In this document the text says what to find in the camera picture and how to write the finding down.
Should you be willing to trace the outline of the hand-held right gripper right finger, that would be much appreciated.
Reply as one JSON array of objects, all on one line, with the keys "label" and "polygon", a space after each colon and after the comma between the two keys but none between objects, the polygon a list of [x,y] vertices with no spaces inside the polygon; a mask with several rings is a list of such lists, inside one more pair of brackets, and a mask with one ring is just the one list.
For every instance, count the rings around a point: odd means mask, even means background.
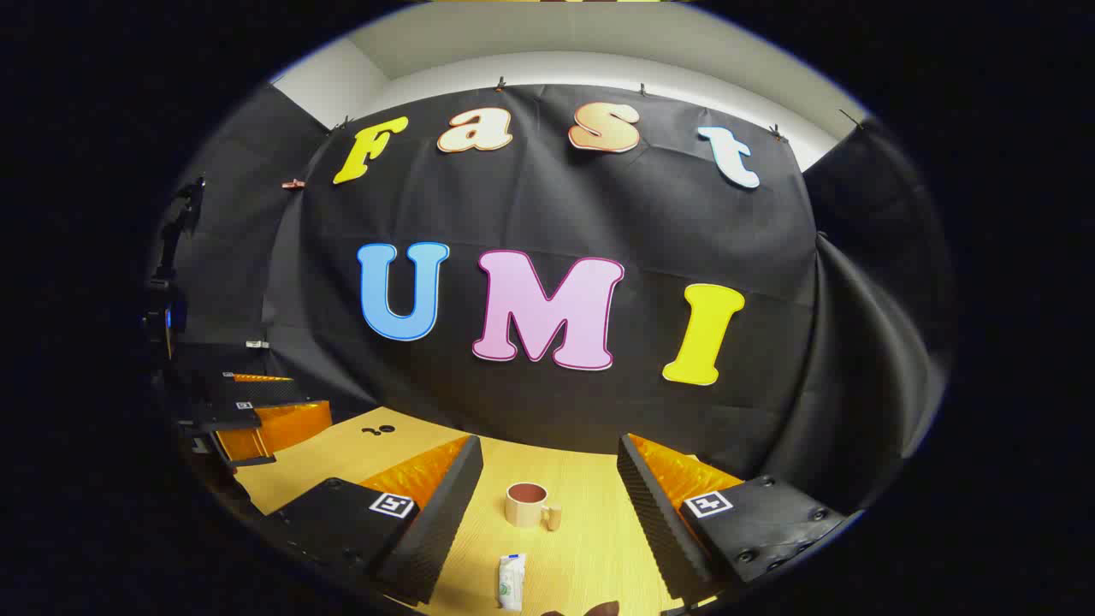
[{"label": "hand-held right gripper right finger", "polygon": [[744,480],[649,438],[619,438],[619,478],[670,596],[751,596],[844,530],[849,518],[771,475]]}]

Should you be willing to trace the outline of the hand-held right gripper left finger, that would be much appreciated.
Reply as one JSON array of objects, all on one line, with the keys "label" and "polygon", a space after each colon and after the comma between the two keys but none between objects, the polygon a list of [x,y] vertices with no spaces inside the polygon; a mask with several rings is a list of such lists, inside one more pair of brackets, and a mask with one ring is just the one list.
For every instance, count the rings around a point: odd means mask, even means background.
[{"label": "hand-held right gripper left finger", "polygon": [[463,435],[366,481],[328,478],[263,516],[263,535],[358,595],[429,603],[482,473]]}]

